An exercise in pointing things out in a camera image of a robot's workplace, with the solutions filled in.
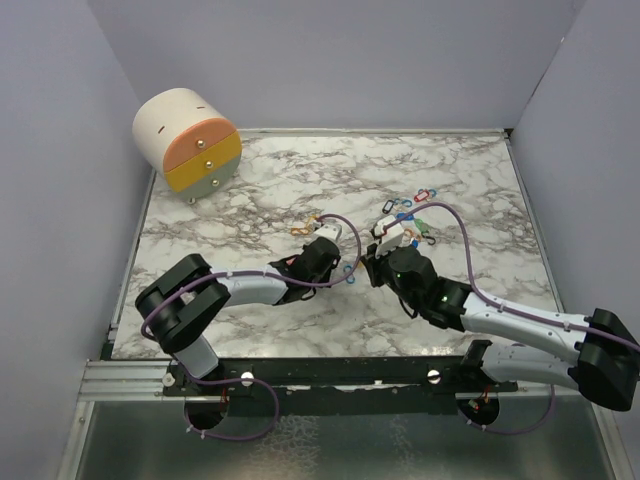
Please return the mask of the green key tag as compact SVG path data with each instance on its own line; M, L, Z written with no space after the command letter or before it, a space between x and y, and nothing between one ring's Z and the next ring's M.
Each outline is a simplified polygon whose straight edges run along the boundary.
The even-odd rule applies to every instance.
M415 219L414 223L416 225L416 227L421 231L421 232L429 232L429 226L426 222L424 222L423 220L420 219Z

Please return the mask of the round three-drawer storage box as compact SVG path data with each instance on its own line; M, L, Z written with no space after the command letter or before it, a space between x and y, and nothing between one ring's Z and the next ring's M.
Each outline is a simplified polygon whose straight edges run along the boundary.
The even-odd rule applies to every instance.
M146 101L134 117L132 134L169 189L190 204L218 191L240 164L238 130L191 89L169 89Z

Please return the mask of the aluminium rail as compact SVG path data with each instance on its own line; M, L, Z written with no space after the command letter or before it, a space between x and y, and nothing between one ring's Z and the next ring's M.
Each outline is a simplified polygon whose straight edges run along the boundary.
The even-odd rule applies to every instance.
M516 383L517 389L514 392L524 391L537 384L554 385L570 391L578 388L571 377L573 369L567 363L526 347L502 348L492 345L483 359L465 360L478 366L493 381ZM173 381L167 372L171 365L177 364L173 361L91 362L85 370L81 394L84 397L119 395L134 398L140 395L169 398L164 395L163 389Z

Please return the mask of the black mounting base bar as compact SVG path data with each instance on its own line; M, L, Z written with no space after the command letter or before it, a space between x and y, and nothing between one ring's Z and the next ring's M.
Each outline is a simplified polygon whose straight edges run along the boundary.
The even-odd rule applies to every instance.
M459 355L327 358L223 358L194 381L177 365L169 398L230 416L329 416L392 413L454 415L457 400L512 393Z

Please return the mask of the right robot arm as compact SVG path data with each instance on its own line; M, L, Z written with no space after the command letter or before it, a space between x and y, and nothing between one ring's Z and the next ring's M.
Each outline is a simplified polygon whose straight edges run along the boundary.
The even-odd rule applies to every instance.
M560 385L613 411L631 409L639 381L639 344L619 317L604 309L590 315L549 312L506 302L469 284L438 275L414 247L371 244L363 264L374 287L386 286L411 317L440 329L501 337L469 351L461 383L487 385L520 380Z

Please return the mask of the black key tag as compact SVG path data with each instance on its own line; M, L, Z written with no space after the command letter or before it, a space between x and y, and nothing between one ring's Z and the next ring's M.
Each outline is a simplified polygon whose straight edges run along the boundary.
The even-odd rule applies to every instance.
M382 208L382 212L384 214L388 214L394 207L395 202L393 200L388 200L385 202Z

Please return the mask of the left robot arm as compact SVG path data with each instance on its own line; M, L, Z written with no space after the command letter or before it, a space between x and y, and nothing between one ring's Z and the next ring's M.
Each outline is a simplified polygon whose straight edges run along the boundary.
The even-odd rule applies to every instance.
M337 239L326 236L249 274L216 273L202 255L190 254L146 287L135 307L163 352L186 368L189 386L206 395L221 380L219 358L204 336L214 317L225 307L307 300L319 283L330 280L339 260Z

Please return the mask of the red key tag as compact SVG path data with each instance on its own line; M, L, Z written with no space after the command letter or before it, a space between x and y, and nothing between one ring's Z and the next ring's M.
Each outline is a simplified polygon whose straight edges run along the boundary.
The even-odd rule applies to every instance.
M414 201L416 203L430 201L433 198L432 192L428 189L420 190L415 196Z

